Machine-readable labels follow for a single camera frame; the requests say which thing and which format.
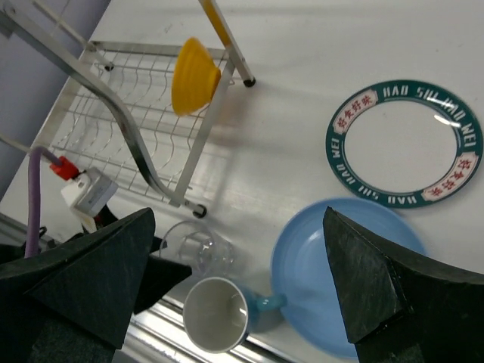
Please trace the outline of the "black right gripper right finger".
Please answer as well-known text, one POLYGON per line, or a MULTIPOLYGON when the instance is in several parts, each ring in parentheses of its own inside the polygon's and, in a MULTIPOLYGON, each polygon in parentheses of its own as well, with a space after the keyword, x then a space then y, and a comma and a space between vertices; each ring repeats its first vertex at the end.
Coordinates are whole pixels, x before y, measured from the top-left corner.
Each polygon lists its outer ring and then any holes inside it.
POLYGON ((387 240, 332 208, 325 248, 360 362, 481 362, 483 276, 387 240))

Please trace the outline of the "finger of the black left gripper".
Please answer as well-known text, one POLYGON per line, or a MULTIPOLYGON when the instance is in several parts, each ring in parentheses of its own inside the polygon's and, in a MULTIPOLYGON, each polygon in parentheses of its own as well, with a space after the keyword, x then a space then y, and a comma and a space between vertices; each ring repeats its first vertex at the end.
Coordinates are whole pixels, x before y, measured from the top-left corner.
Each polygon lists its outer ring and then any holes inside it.
POLYGON ((192 275, 188 265, 149 256, 141 285, 136 297, 133 313, 149 309, 163 298, 173 287, 192 275))

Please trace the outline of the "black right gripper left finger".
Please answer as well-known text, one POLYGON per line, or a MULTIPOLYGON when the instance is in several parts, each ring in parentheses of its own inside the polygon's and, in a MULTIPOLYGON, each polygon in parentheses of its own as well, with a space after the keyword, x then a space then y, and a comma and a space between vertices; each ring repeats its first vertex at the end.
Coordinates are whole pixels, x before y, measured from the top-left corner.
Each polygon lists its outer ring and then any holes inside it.
POLYGON ((123 345, 154 237, 141 209, 1 265, 3 362, 110 362, 123 345))

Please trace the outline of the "clear drinking glass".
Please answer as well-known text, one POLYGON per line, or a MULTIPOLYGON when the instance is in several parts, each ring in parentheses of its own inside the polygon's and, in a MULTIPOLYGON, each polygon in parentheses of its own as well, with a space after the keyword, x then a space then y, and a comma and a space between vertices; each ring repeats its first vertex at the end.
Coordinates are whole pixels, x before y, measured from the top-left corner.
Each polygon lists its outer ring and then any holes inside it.
POLYGON ((197 221, 182 221, 163 236, 157 255, 188 265, 198 278, 226 276, 232 270, 235 252, 232 244, 197 221))

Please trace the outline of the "yellow bowl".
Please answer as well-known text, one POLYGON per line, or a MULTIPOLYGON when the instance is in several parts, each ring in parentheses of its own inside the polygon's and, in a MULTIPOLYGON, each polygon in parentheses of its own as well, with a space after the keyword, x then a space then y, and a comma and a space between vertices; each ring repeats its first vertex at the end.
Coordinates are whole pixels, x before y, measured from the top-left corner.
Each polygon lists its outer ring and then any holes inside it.
POLYGON ((177 116, 186 116, 208 104, 222 73, 205 46, 195 37, 182 46, 173 73, 171 98, 177 116))

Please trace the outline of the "stainless steel dish rack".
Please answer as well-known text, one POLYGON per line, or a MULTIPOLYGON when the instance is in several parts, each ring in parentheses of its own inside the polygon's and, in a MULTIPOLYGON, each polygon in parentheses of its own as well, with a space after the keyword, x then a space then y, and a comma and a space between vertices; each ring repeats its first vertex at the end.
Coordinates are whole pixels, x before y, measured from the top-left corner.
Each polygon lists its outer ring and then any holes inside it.
MULTIPOLYGON (((147 146, 142 139, 140 128, 119 95, 107 84, 102 82, 100 78, 87 70, 80 60, 72 56, 59 42, 47 34, 46 31, 28 16, 17 10, 9 1, 3 1, 1 3, 2 28, 8 32, 18 34, 27 44, 37 50, 38 53, 42 54, 71 79, 95 95, 113 115, 115 123, 118 125, 124 138, 124 142, 135 161, 135 165, 147 185, 161 196, 168 198, 171 205, 184 206, 190 209, 198 219, 202 219, 207 214, 207 208, 202 204, 191 202, 186 198, 185 193, 213 127, 213 123, 219 115, 219 103, 222 96, 227 92, 229 81, 234 72, 239 73, 247 88, 256 84, 256 78, 250 71, 218 4, 214 1, 202 1, 200 5, 224 46, 222 50, 207 49, 215 65, 221 70, 222 76, 213 99, 202 107, 206 109, 203 122, 199 128, 191 152, 188 155, 185 167, 181 171, 178 183, 175 189, 170 189, 159 178, 153 160, 148 153, 147 146)), ((178 59, 179 52, 182 48, 182 46, 131 43, 120 43, 118 47, 121 53, 128 52, 130 54, 170 56, 175 58, 175 60, 178 59)))

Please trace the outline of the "blue mug white inside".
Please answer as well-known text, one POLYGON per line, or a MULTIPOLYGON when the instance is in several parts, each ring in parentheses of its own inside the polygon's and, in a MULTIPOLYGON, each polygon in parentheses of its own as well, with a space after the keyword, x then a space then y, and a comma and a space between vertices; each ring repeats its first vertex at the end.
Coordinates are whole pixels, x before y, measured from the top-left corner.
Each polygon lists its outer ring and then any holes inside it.
POLYGON ((283 294, 261 296, 228 278, 205 278, 186 296, 185 333, 205 352, 228 352, 251 333, 270 328, 274 312, 286 304, 283 294))

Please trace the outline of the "blue plate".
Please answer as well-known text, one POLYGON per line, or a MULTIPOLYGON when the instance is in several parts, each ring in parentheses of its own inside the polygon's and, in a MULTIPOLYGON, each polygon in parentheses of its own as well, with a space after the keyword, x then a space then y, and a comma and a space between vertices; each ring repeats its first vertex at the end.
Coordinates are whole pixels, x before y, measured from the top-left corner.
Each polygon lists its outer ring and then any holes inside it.
POLYGON ((364 228, 416 253, 423 242, 398 214, 375 202, 354 197, 320 200, 299 211, 283 228, 271 257, 271 288, 283 294, 284 319, 306 341, 341 358, 356 358, 348 342, 330 272, 323 218, 333 208, 364 228))

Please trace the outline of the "white plate green rim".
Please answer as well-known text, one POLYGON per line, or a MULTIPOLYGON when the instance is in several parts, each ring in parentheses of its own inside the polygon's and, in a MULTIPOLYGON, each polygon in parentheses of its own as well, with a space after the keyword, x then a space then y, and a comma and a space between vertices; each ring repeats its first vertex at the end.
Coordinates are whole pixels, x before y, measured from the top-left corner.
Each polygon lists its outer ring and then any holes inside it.
POLYGON ((345 100, 325 148, 334 175, 353 194, 410 209, 441 202, 470 182, 483 160, 483 132, 455 93, 395 79, 345 100))

